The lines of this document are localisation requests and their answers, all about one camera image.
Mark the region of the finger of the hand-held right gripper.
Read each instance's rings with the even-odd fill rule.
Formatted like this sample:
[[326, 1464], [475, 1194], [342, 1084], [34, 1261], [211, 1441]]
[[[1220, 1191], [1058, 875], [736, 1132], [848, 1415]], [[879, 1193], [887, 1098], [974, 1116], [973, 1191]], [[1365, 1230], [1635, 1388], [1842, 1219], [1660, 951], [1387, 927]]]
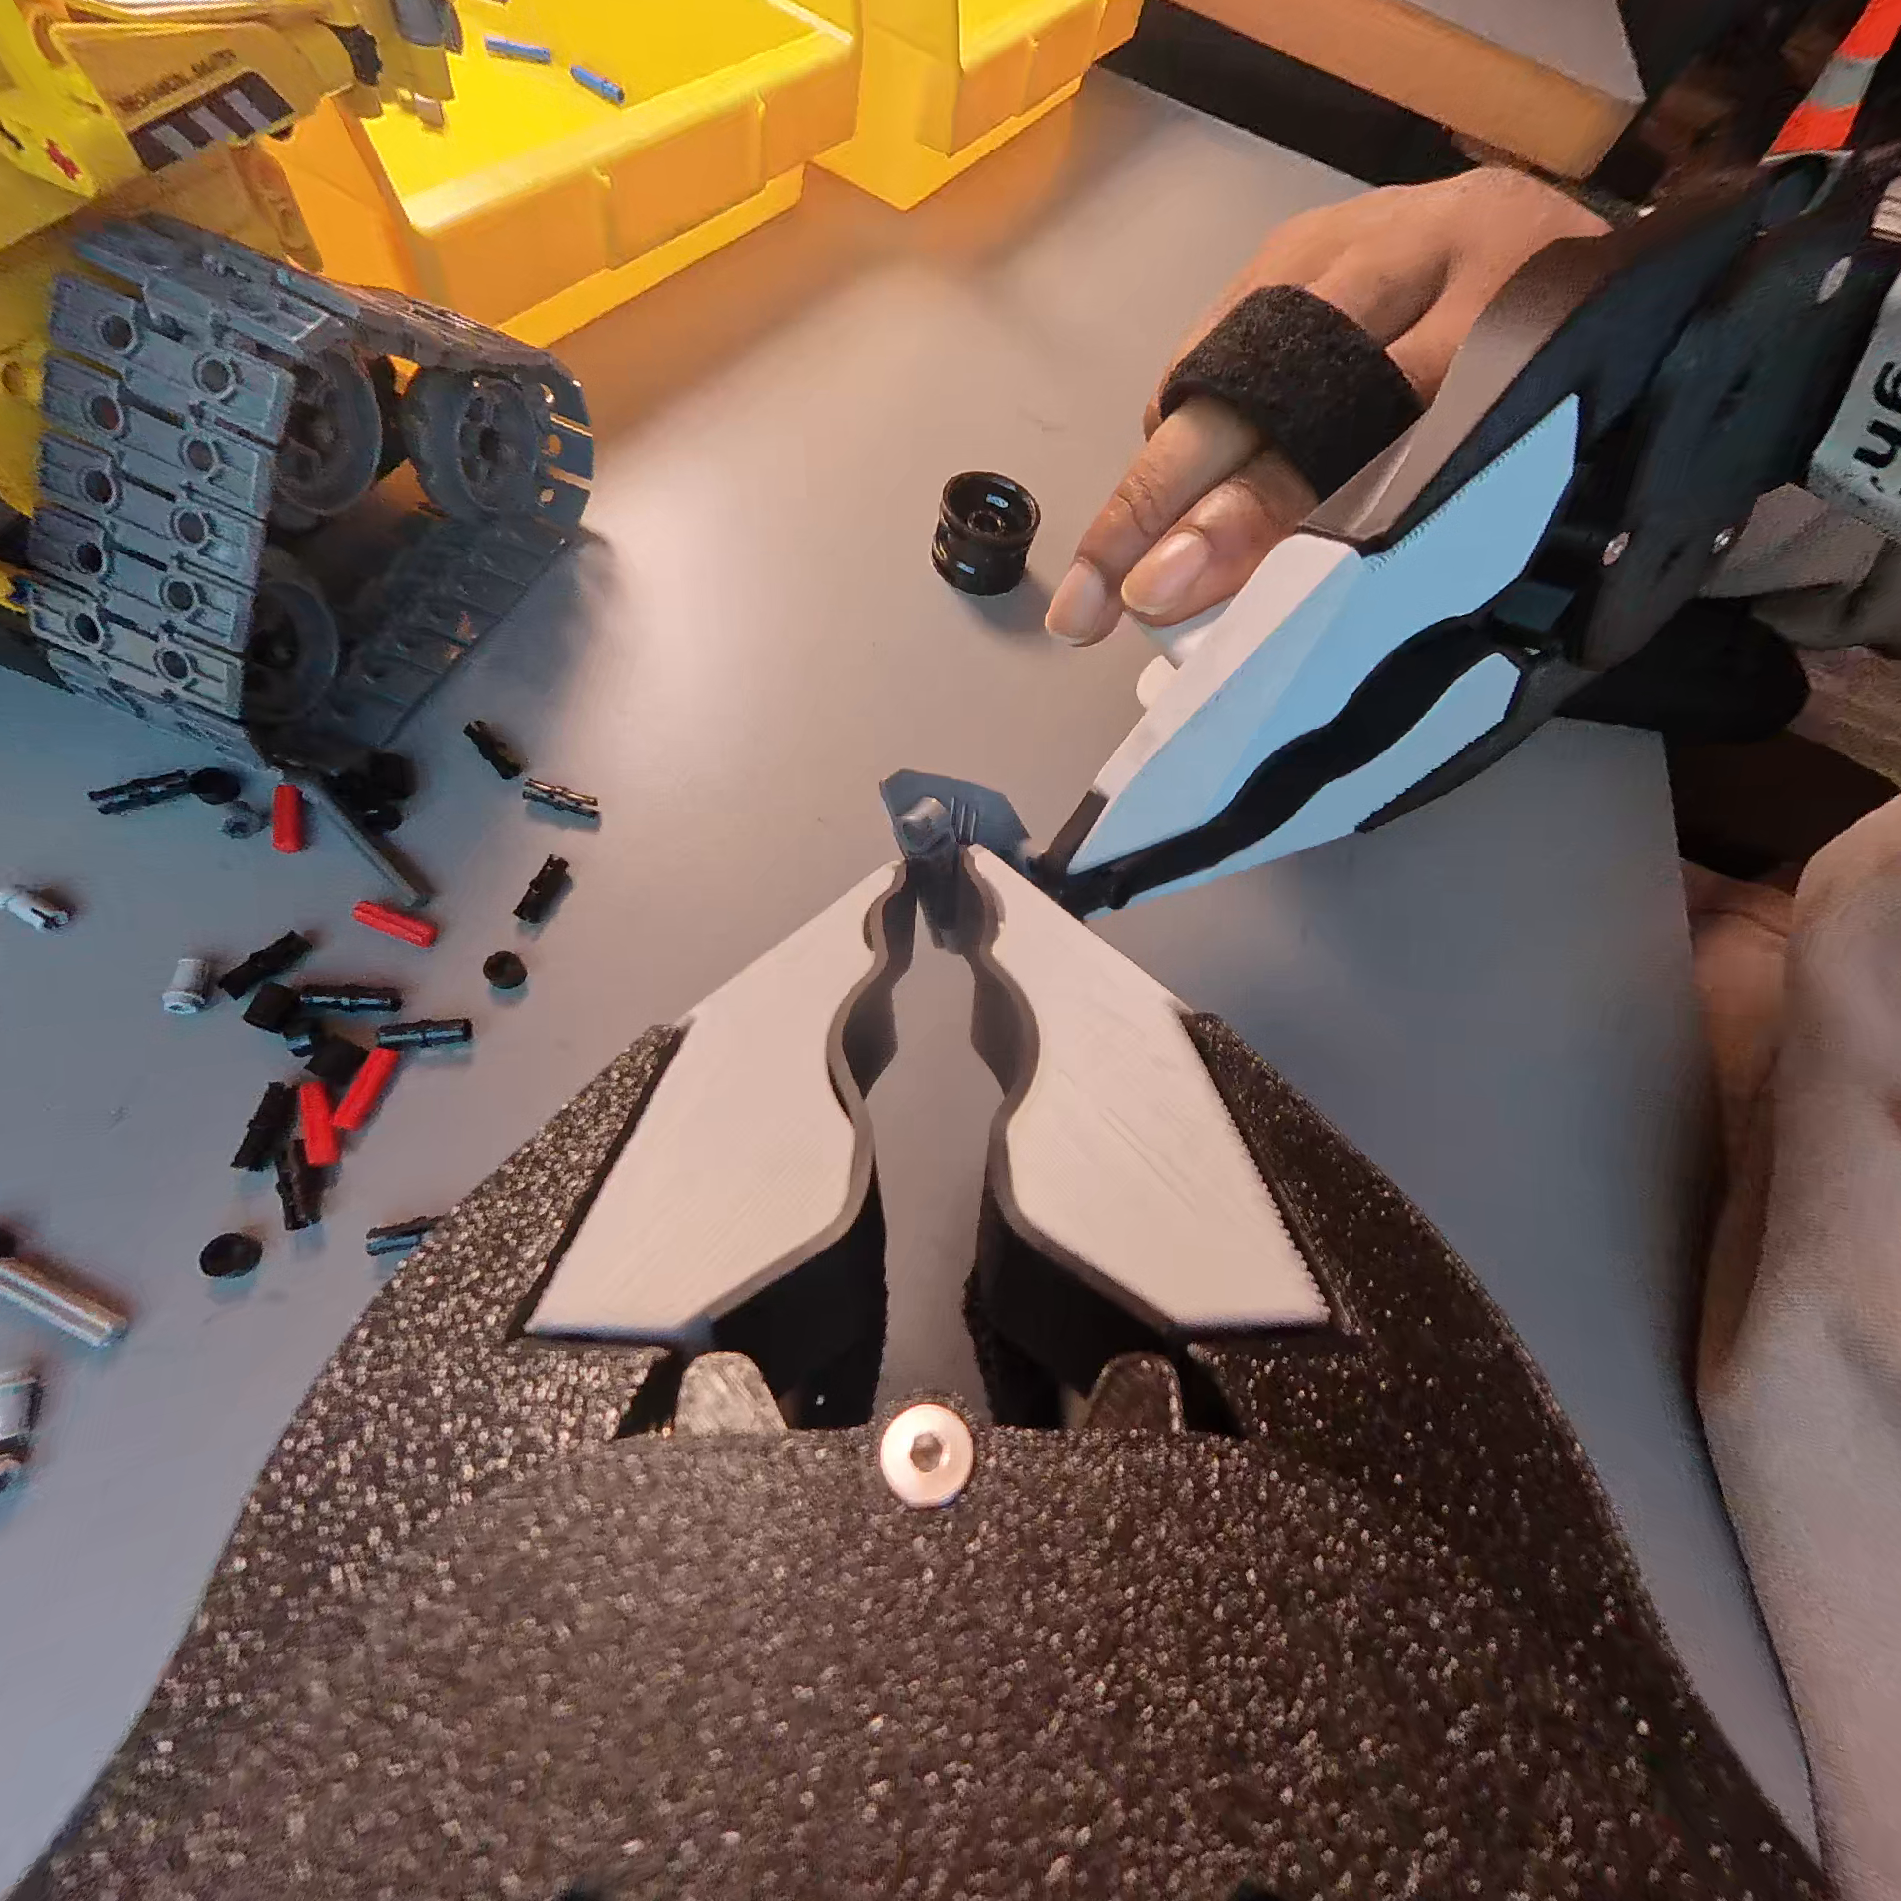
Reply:
[[1547, 714], [1547, 657], [1495, 631], [1424, 631], [1383, 659], [1326, 724], [1271, 749], [1200, 824], [1084, 865], [1075, 819], [1055, 847], [1055, 899], [1118, 911], [1340, 839], [1411, 797], [1470, 746], [1510, 749]]
[[1200, 824], [1289, 738], [1330, 722], [1370, 670], [1424, 631], [1485, 631], [1578, 473], [1580, 399], [1383, 552], [1305, 530], [1159, 660], [1138, 724], [1094, 778], [1094, 861]]

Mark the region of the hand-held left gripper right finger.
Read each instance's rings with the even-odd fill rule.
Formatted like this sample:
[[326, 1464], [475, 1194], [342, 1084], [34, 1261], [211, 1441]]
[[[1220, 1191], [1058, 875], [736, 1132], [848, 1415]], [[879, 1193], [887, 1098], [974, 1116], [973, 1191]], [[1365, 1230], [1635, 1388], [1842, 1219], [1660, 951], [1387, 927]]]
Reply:
[[1327, 1325], [1191, 1007], [1002, 857], [962, 857], [971, 1040], [1002, 1091], [966, 1322], [998, 1420], [1109, 1362]]

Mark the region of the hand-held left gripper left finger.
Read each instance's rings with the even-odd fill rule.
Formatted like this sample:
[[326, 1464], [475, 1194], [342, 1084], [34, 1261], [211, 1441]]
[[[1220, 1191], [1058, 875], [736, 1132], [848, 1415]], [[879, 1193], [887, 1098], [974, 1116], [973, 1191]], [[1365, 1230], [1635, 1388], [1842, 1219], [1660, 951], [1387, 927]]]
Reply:
[[895, 1048], [912, 933], [892, 861], [678, 1022], [555, 1252], [531, 1334], [732, 1350], [796, 1423], [868, 1419], [887, 1222], [866, 1098]]

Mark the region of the blue grey connector assembly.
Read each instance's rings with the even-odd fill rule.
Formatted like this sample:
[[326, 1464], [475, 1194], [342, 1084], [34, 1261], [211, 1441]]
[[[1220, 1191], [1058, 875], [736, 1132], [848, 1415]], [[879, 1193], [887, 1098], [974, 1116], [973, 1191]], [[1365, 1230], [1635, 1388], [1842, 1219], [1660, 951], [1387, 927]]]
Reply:
[[905, 861], [905, 884], [935, 945], [963, 953], [977, 895], [966, 851], [983, 847], [1013, 872], [1030, 865], [1030, 832], [1008, 797], [937, 771], [899, 770], [878, 784]]

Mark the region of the yellow parts tray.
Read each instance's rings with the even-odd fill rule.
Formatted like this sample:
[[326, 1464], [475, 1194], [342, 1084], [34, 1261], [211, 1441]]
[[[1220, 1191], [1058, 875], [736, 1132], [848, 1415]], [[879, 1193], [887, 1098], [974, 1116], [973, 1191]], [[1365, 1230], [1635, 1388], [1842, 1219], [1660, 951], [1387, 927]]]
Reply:
[[[276, 155], [335, 280], [555, 344], [790, 211], [854, 126], [848, 3], [473, 3], [439, 111], [326, 103]], [[551, 65], [488, 59], [483, 33]], [[593, 96], [573, 64], [618, 79]]]
[[914, 208], [1075, 96], [1134, 33], [1140, 3], [859, 3], [851, 136], [816, 158]]

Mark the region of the person's right forearm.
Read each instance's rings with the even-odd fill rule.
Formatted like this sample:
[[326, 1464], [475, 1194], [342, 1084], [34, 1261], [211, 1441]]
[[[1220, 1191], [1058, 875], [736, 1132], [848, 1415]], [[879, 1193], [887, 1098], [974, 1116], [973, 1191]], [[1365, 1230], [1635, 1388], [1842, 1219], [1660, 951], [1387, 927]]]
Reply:
[[1764, 496], [1722, 560], [1727, 593], [1808, 651], [1898, 659], [1898, 545], [1798, 487]]

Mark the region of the person's right hand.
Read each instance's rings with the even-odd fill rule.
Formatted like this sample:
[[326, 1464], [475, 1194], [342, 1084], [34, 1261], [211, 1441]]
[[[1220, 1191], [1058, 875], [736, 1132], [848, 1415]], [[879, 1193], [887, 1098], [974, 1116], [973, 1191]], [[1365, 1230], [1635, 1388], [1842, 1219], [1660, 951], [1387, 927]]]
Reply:
[[[1549, 242], [1605, 231], [1593, 208], [1513, 169], [1377, 187], [1274, 225], [1180, 344], [1252, 294], [1296, 288], [1377, 341], [1430, 400], [1513, 272]], [[1142, 437], [1052, 593], [1045, 626], [1064, 643], [1100, 643], [1122, 617], [1161, 628], [1215, 609], [1321, 497], [1278, 439], [1220, 396], [1171, 412], [1151, 396]]]

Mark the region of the orange traffic cone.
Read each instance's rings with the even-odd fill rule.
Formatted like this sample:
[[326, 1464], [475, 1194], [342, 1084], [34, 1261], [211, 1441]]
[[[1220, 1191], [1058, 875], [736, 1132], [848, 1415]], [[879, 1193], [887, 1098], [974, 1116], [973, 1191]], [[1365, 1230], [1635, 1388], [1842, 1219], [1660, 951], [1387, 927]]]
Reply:
[[1768, 148], [1769, 160], [1838, 153], [1897, 111], [1898, 5], [1867, 3]]

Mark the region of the pile of small pins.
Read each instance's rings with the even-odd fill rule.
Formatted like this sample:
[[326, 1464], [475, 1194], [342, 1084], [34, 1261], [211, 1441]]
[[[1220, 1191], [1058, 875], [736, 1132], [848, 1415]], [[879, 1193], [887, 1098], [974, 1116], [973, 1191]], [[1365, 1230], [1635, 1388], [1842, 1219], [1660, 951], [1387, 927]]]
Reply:
[[342, 821], [277, 771], [238, 767], [255, 810], [193, 792], [105, 814], [93, 792], [194, 773], [200, 749], [6, 676], [5, 1259], [94, 1312], [73, 1333], [5, 1294], [5, 1530], [157, 1496], [238, 1401], [323, 1259], [357, 1294], [393, 1243], [466, 1185], [454, 1117], [516, 1113], [551, 1046], [533, 1011], [540, 926], [517, 889], [583, 819], [539, 808], [473, 749], [479, 722], [530, 775], [582, 781], [551, 697], [456, 689], [393, 741], [419, 793], [386, 847], [434, 895], [393, 892]]

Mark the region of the small black wheel rim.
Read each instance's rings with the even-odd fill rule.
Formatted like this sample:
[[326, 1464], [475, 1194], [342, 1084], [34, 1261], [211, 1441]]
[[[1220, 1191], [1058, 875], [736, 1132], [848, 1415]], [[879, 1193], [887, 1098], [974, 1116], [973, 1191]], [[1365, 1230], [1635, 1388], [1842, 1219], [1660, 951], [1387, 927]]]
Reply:
[[996, 471], [962, 471], [939, 492], [933, 565], [960, 593], [1002, 598], [1026, 575], [1036, 531], [1039, 502], [1030, 488]]

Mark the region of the yellow tracked toy robot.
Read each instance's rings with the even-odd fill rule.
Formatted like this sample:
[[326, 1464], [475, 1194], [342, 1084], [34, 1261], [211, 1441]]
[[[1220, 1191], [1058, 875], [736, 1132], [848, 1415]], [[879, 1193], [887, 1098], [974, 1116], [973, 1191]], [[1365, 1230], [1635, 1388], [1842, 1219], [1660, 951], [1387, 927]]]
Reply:
[[266, 767], [389, 745], [578, 530], [548, 351], [319, 272], [276, 142], [452, 5], [5, 5], [5, 664]]

